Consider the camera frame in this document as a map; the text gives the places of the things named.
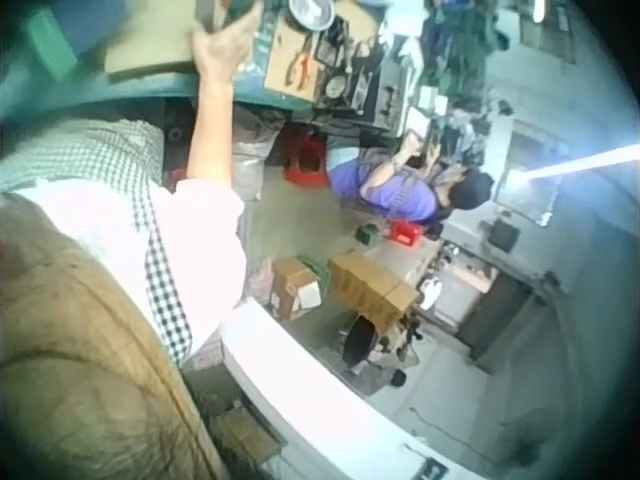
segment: sticker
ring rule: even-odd
[[[280,297],[276,295],[276,292],[271,293],[271,305],[273,305],[273,308],[276,310],[280,309]]]
[[[442,480],[449,469],[433,458],[428,458],[418,475],[418,480]]]

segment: brown box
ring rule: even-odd
[[[215,419],[215,424],[226,446],[258,465],[275,457],[282,450],[282,445],[245,407],[224,413]]]
[[[295,320],[322,303],[318,277],[295,257],[273,264],[269,303],[278,320]]]
[[[373,323],[380,335],[393,327],[418,297],[415,288],[358,252],[332,257],[329,268],[331,291]]]
[[[360,308],[366,318],[375,318],[384,307],[385,297],[400,283],[400,279],[381,268],[381,272],[367,282],[368,295]]]
[[[348,290],[351,286],[349,279],[349,265],[351,258],[352,253],[343,253],[335,255],[329,259],[329,271],[331,272],[329,289],[345,303],[347,303]]]
[[[418,292],[416,289],[405,282],[401,282],[385,296],[377,315],[369,320],[379,332],[386,332],[402,318],[417,298]]]

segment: red object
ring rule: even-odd
[[[389,239],[407,247],[413,247],[424,233],[424,227],[415,223],[393,221]]]
[[[326,187],[327,146],[319,138],[294,132],[286,145],[287,166],[284,178],[303,187]]]

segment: white counter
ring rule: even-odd
[[[225,366],[289,442],[307,480],[412,480],[433,457],[445,480],[480,478],[432,451],[343,385],[254,300],[221,326]]]

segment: wire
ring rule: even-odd
[[[487,455],[485,455],[484,453],[480,452],[479,450],[476,450],[468,442],[465,442],[464,440],[460,440],[459,438],[454,437],[453,435],[449,434],[448,432],[446,432],[444,429],[442,429],[438,425],[435,425],[435,424],[429,422],[422,415],[420,415],[420,412],[418,412],[414,407],[409,407],[409,411],[411,413],[413,413],[418,418],[418,420],[420,420],[427,427],[430,427],[430,428],[433,428],[434,430],[437,430],[438,432],[442,433],[445,437],[449,438],[450,440],[453,440],[454,442],[459,443],[460,445],[463,445],[464,447],[468,448],[470,451],[475,453],[478,457],[482,458],[485,462],[488,462],[489,464],[491,464],[491,466],[494,466],[494,467],[496,466],[496,461],[494,459],[488,457]],[[414,448],[410,447],[409,445],[406,445],[406,447],[409,448],[410,450],[412,450],[415,453],[423,455],[421,452],[416,451]]]

